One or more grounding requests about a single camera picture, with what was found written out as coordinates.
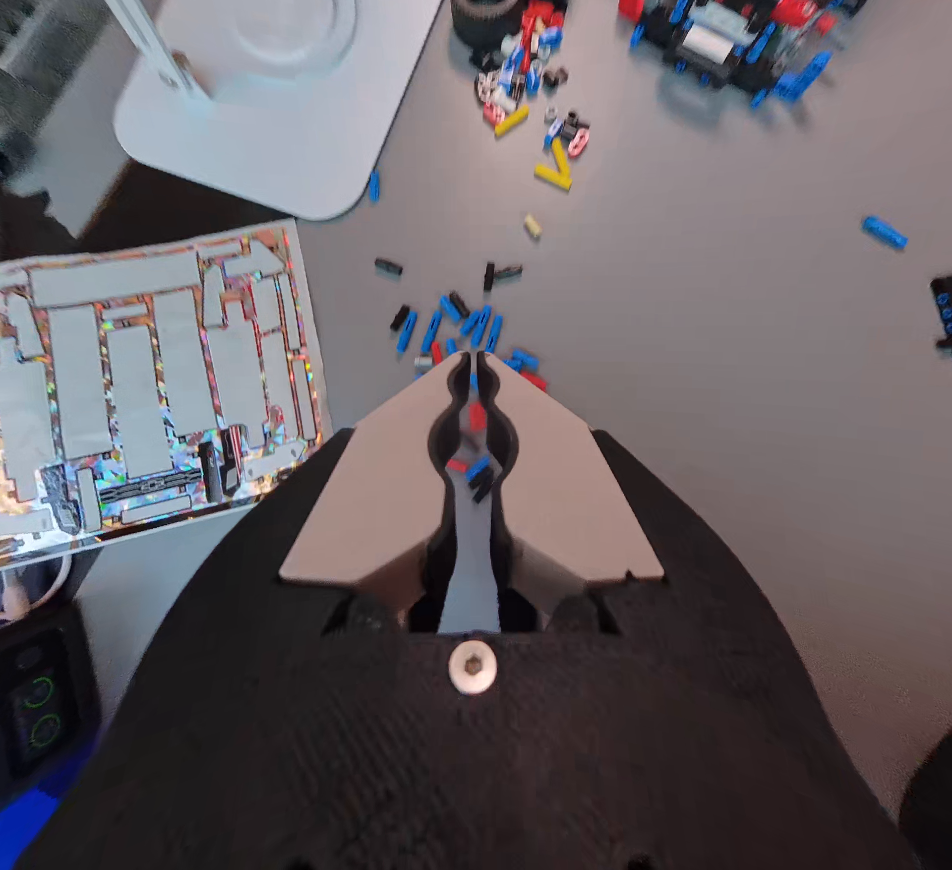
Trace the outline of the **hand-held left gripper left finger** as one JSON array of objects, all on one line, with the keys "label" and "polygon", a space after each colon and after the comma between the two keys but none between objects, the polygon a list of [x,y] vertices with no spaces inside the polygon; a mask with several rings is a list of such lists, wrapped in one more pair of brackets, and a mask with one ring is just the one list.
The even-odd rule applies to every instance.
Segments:
[{"label": "hand-held left gripper left finger", "polygon": [[457,558],[446,463],[460,445],[471,370],[470,354],[452,354],[355,425],[282,581],[371,595],[439,624]]}]

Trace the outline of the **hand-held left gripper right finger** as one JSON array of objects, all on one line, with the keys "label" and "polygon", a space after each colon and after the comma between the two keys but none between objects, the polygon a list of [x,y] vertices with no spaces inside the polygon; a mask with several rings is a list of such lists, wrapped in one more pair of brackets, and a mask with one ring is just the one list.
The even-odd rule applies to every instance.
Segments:
[{"label": "hand-held left gripper right finger", "polygon": [[593,429],[494,354],[477,360],[490,488],[490,562],[503,610],[552,616],[566,599],[664,569]]}]

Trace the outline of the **silver sticker sheet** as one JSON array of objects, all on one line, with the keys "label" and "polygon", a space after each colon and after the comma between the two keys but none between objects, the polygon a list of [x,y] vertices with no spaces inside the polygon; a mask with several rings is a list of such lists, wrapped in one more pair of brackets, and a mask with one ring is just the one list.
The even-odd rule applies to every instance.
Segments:
[{"label": "silver sticker sheet", "polygon": [[331,436],[292,219],[1,288],[4,568],[255,504]]}]

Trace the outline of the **black beam with blue pins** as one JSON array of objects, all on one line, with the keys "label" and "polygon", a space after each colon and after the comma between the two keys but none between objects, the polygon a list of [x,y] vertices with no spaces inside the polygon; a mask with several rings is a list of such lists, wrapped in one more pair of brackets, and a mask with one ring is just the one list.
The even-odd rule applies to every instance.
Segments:
[{"label": "black beam with blue pins", "polygon": [[943,335],[935,341],[939,351],[951,353],[951,275],[939,276],[930,281],[933,296],[943,329]]}]

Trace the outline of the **grey desk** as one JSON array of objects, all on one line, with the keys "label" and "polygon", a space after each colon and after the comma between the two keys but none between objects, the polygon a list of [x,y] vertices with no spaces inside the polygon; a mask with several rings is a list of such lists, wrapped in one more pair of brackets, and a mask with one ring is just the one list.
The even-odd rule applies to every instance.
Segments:
[{"label": "grey desk", "polygon": [[[546,98],[496,140],[444,0],[374,169],[376,204],[301,221],[329,412],[355,423],[412,376],[387,325],[476,303],[503,344],[622,441],[768,595],[863,777],[892,811],[950,730],[950,0],[867,0],[800,102],[752,108],[677,74],[618,0],[568,0],[559,110],[591,126],[569,192],[536,180]],[[114,24],[42,131],[21,189],[74,232],[128,155],[136,60]],[[533,242],[526,214],[542,227]],[[896,251],[862,230],[875,216]],[[375,257],[404,266],[390,281]]]}]

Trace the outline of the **pile of blue red pins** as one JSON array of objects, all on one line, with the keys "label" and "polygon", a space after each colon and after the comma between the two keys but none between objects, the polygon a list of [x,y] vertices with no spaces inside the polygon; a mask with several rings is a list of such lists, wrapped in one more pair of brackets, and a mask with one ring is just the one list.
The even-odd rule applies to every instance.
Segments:
[{"label": "pile of blue red pins", "polygon": [[[398,281],[403,275],[404,266],[391,258],[378,256],[374,259],[374,270],[381,277]],[[507,281],[516,281],[522,273],[523,266],[520,264],[498,267],[494,262],[488,262],[482,279],[483,294],[488,297],[495,286]],[[401,304],[395,313],[388,330],[395,340],[395,355],[398,359],[403,358],[411,348],[411,341],[420,321],[418,311],[411,305]],[[469,305],[456,290],[442,294],[429,318],[422,320],[424,328],[417,356],[422,353],[432,354],[433,368],[448,360],[450,355],[458,353],[466,345],[470,347],[473,364],[470,374],[472,394],[460,436],[464,454],[466,457],[471,455],[471,459],[447,459],[446,469],[455,471],[464,478],[471,498],[477,505],[489,496],[499,475],[498,464],[490,459],[488,451],[488,420],[486,409],[479,396],[475,356],[478,352],[497,353],[504,323],[504,316],[495,311],[492,305]],[[448,334],[441,340],[441,331],[444,327]],[[547,381],[540,374],[540,361],[534,354],[515,346],[508,356],[504,353],[503,363],[539,390],[547,392]],[[414,378],[420,378],[425,373],[418,373],[414,369]]]}]

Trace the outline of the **small black box device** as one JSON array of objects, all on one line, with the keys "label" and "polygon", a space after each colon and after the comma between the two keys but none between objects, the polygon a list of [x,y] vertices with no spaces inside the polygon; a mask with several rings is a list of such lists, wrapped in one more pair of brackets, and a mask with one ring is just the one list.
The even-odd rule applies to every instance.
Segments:
[{"label": "small black box device", "polygon": [[101,705],[79,609],[41,610],[1,630],[1,804],[49,784],[89,750]]}]

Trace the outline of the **pile of mixed coloured pieces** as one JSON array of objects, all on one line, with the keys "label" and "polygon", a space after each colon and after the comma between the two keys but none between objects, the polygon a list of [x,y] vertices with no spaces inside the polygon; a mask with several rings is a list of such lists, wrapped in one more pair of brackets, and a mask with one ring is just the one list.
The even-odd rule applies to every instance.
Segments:
[{"label": "pile of mixed coloured pieces", "polygon": [[[527,124],[533,103],[567,83],[567,69],[553,62],[564,32],[563,9],[551,0],[529,0],[515,33],[504,36],[498,49],[474,54],[475,98],[496,140]],[[542,159],[533,169],[534,178],[569,192],[574,163],[589,147],[590,123],[575,109],[561,111],[547,103],[542,124]]]}]

